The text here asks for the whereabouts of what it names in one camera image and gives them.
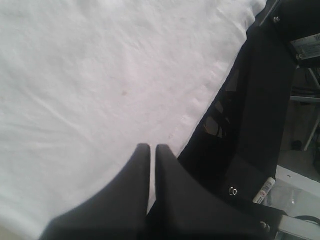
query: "white cloth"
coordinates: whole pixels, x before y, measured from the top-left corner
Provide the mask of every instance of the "white cloth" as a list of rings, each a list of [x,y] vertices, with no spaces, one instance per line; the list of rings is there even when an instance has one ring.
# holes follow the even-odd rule
[[[0,225],[37,239],[138,143],[178,155],[265,4],[0,0]]]

